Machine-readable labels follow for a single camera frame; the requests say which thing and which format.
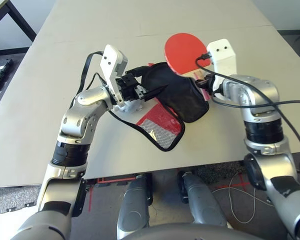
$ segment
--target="black pouch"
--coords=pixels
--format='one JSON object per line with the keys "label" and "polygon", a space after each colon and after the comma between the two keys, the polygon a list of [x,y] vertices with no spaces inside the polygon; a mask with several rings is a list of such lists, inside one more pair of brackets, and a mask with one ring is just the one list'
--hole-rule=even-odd
{"label": "black pouch", "polygon": [[135,78],[142,76],[141,85],[147,91],[166,86],[156,96],[159,102],[136,123],[109,111],[117,120],[143,134],[161,151],[170,151],[177,145],[185,132],[184,122],[192,123],[209,110],[208,102],[193,80],[175,74],[166,62],[137,67],[126,74]]}
{"label": "black pouch", "polygon": [[142,75],[141,85],[148,91],[167,86],[157,99],[162,105],[168,106],[186,123],[201,118],[208,110],[209,103],[190,77],[175,74],[166,62],[150,67],[140,67],[129,71],[135,77]]}

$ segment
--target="red paddle face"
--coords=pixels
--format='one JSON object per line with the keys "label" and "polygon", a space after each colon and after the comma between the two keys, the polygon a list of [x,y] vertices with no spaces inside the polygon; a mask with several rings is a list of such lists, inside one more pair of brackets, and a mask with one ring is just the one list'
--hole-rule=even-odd
{"label": "red paddle face", "polygon": [[[178,75],[197,70],[196,59],[206,53],[206,46],[197,37],[188,33],[171,36],[164,46],[167,64]],[[210,65],[210,60],[199,60],[198,63],[205,67]]]}

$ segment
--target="gray floor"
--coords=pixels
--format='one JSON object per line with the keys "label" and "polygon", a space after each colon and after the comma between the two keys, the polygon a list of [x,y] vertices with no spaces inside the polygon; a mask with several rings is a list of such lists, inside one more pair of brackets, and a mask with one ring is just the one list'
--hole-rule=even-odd
{"label": "gray floor", "polygon": [[[297,36],[286,35],[284,39],[293,47],[296,53],[300,56],[300,40],[294,43]],[[5,89],[9,85],[16,69],[18,68],[24,54],[0,56],[0,59],[11,58],[14,61],[14,66],[6,79],[6,84],[2,90],[0,98]],[[295,160],[300,161],[300,154],[295,156]],[[154,195],[153,204],[149,207],[150,225],[159,225],[164,223],[190,223],[193,218],[190,213],[189,206],[180,201],[179,191],[177,187],[176,174],[177,170],[164,170],[154,174]],[[211,189],[216,189],[216,186],[228,185],[230,179],[222,179],[218,183],[211,185]],[[236,178],[233,183],[238,183],[239,178]],[[116,239],[116,225],[120,204],[123,194],[127,186],[117,186],[112,184],[107,187],[95,187],[92,191],[91,211],[89,212],[90,193],[87,194],[83,213],[72,221],[71,240],[84,239]],[[251,186],[246,186],[249,193],[253,192]],[[0,212],[4,213],[7,209],[16,207],[23,208],[24,204],[32,201],[38,194],[38,188],[32,189],[31,197],[24,199],[17,197],[15,188],[5,188],[0,190]],[[242,221],[250,218],[253,211],[253,199],[239,192],[232,192],[233,207],[237,216]],[[257,196],[263,200],[266,199],[263,192],[257,192]],[[248,224],[238,223],[231,211],[228,198],[228,191],[221,190],[215,193],[215,197],[219,201],[228,221],[238,230],[259,236],[266,240],[281,240],[286,239],[287,231],[279,219],[273,207],[269,207],[262,203],[256,203],[256,214],[254,219]]]}
{"label": "gray floor", "polygon": [[[191,223],[193,217],[188,204],[183,204],[180,200],[177,186],[177,170],[163,170],[153,174],[155,179],[155,191],[153,194],[153,204],[149,207],[150,226],[166,223]],[[229,179],[224,179],[210,186],[211,190],[216,186],[229,184]],[[240,183],[239,177],[235,178],[234,184]],[[71,240],[85,239],[116,239],[116,225],[126,186],[112,184],[107,187],[95,187],[92,192],[92,207],[88,211],[89,195],[87,194],[83,213],[72,220]],[[246,186],[249,193],[253,193],[251,186]],[[250,233],[265,240],[283,240],[287,238],[287,231],[279,219],[273,207],[256,202],[256,214],[254,219],[248,224],[238,223],[230,210],[228,191],[216,192],[222,210],[227,220],[237,230]],[[257,191],[256,196],[266,201],[263,192]],[[253,213],[253,199],[243,193],[231,191],[234,212],[241,221],[247,221]]]}

